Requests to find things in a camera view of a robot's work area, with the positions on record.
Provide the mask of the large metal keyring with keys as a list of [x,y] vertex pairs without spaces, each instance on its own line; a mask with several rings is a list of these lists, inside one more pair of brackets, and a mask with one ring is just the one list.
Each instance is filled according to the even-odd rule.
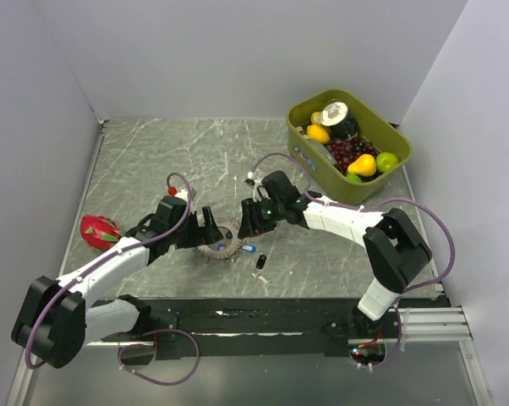
[[233,218],[218,217],[216,225],[222,239],[216,243],[202,245],[197,250],[207,261],[235,262],[243,253],[254,254],[257,249],[238,236],[239,221]]

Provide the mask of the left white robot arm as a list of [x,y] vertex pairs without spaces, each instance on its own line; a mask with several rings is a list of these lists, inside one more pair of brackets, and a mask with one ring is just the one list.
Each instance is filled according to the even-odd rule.
[[163,197],[156,212],[145,216],[109,250],[75,272],[57,279],[37,278],[28,288],[11,339],[28,356],[56,369],[68,364],[90,342],[125,333],[133,340],[151,329],[151,307],[124,294],[112,302],[96,301],[113,284],[167,254],[223,238],[210,207],[194,211],[189,199]]

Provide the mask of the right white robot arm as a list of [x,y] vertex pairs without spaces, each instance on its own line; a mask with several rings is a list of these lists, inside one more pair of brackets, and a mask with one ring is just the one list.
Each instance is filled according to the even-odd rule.
[[365,211],[345,207],[317,192],[300,193],[281,170],[260,181],[265,193],[241,201],[240,239],[260,236],[287,222],[327,232],[361,246],[368,256],[373,280],[358,302],[355,331],[374,336],[382,316],[428,265],[432,252],[407,213]]

